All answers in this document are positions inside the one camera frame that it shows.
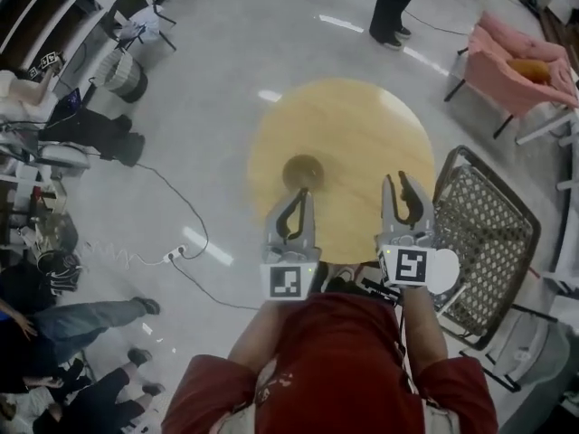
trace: red shirt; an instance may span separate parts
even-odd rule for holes
[[[378,299],[312,295],[290,315],[270,383],[255,394],[247,368],[210,355],[191,363],[173,398],[164,434],[205,434],[226,412],[256,403],[257,433],[424,433],[422,398],[458,414],[462,434],[498,431],[480,363],[438,362],[413,394],[397,350],[394,309]]]

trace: orange pillow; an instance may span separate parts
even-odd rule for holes
[[[540,60],[508,60],[507,64],[524,78],[534,83],[548,84],[551,82],[549,65]]]

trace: jeans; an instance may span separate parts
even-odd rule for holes
[[[147,314],[135,300],[74,304],[33,315],[40,335],[53,344],[56,362],[68,362],[109,328],[125,326]]]
[[[402,13],[411,0],[377,0],[370,23],[370,35],[379,43],[394,37],[402,28]]]

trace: office chair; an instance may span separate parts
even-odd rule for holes
[[[166,16],[163,16],[161,13],[158,12],[157,3],[155,0],[117,0],[100,21],[100,26],[102,27],[103,31],[108,37],[110,37],[112,40],[119,41],[118,45],[119,48],[127,49],[137,39],[139,39],[139,41],[143,43],[143,41],[140,38],[140,34],[130,39],[120,40],[118,38],[115,31],[119,28],[119,23],[117,23],[117,21],[115,20],[115,14],[119,12],[127,19],[130,19],[131,16],[133,16],[133,14],[136,14],[139,11],[151,5],[153,6],[153,11],[159,18],[170,22],[172,25],[176,24],[175,21],[167,18]],[[162,31],[159,31],[159,35],[173,50],[175,51],[177,50],[177,48],[169,41],[169,39],[167,39],[166,35]]]

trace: black pants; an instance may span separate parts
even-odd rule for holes
[[[64,409],[61,424],[66,425],[66,432],[75,428],[74,432],[85,434],[114,434],[145,413],[135,401],[117,403],[119,393],[129,382],[128,375],[118,368],[79,392]]]
[[[105,159],[117,158],[124,165],[134,165],[143,151],[144,138],[129,133],[129,124],[127,117],[109,119],[84,107],[72,115],[66,104],[61,102],[38,138],[41,141],[93,146]]]
[[[411,0],[377,0],[370,23],[370,35],[384,43],[402,28],[402,13]]]

